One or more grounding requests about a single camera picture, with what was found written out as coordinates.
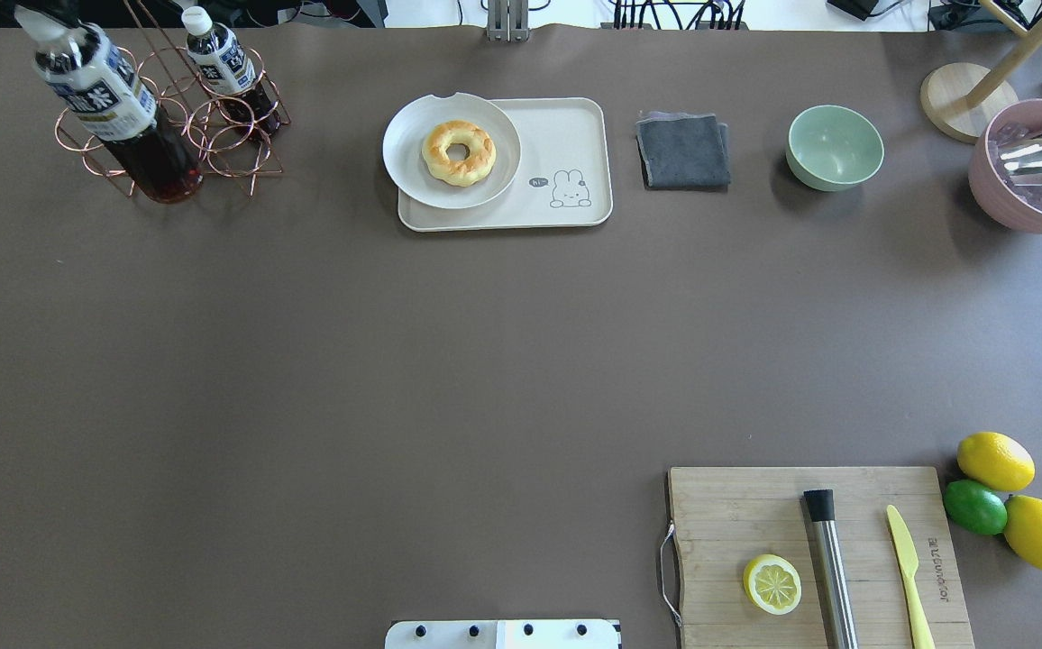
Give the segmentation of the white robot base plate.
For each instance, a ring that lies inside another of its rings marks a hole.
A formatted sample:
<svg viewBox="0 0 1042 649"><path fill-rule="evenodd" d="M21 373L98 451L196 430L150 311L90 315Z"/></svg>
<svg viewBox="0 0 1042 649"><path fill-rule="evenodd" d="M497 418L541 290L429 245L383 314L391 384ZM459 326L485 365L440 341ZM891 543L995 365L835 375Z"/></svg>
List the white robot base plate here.
<svg viewBox="0 0 1042 649"><path fill-rule="evenodd" d="M408 620L390 625L384 648L621 648L620 623L603 617Z"/></svg>

